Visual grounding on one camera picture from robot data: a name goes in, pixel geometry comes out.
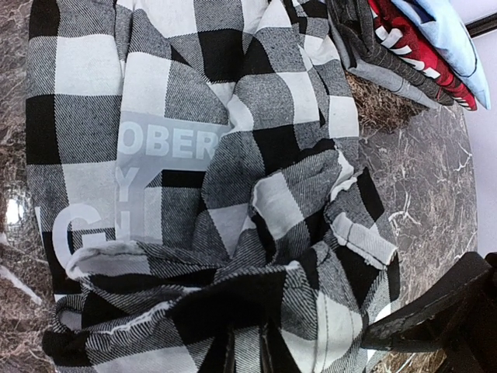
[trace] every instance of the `white wall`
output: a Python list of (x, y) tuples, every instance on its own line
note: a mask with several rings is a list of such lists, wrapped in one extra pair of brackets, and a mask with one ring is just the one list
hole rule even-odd
[(497, 0), (451, 0), (450, 2), (466, 24), (497, 12)]
[(490, 111), (466, 112), (473, 151), (478, 203), (478, 251), (497, 251), (497, 30), (474, 39), (487, 75), (492, 98)]

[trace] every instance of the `stack of folded clothes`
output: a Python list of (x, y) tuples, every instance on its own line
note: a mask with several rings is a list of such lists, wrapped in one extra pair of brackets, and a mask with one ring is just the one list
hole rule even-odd
[(427, 107), (476, 110), (477, 99), (490, 109), (478, 54), (449, 0), (326, 3), (347, 71)]
[[(26, 157), (57, 371), (378, 362), (361, 339), (398, 307), (399, 260), (328, 16), (319, 0), (33, 1)], [(377, 46), (367, 63), (451, 102)]]

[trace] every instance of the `red shirt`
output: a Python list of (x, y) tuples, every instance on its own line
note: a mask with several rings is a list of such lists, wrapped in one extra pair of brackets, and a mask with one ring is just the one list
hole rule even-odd
[(404, 17), (390, 0), (368, 0), (374, 18), (374, 31), (381, 45), (416, 70), (433, 78), (462, 107), (476, 110), (476, 100), (428, 40)]

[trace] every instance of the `dark gray fabric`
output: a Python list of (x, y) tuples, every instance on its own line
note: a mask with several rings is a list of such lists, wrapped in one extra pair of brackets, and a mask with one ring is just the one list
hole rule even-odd
[(338, 32), (334, 23), (330, 23), (330, 28), (333, 42), (342, 60), (342, 65), (348, 72), (430, 109), (436, 109), (440, 106), (392, 70), (363, 61), (353, 46), (346, 46), (344, 44), (342, 35)]
[(454, 103), (433, 80), (416, 71), (376, 41), (373, 16), (367, 0), (328, 0), (327, 5), (330, 20), (335, 24), (344, 42), (352, 46), (365, 62), (392, 70), (442, 105)]

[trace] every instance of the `marble surface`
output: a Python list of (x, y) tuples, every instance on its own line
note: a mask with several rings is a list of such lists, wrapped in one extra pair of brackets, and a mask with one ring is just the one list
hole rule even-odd
[[(24, 78), (30, 0), (0, 2), (0, 373), (49, 372), (40, 348), (53, 305), (26, 189)], [(370, 167), (398, 240), (402, 302), (476, 248), (471, 149), (459, 107), (424, 110), (349, 76)], [(378, 372), (431, 372), (441, 354), (391, 354)]]

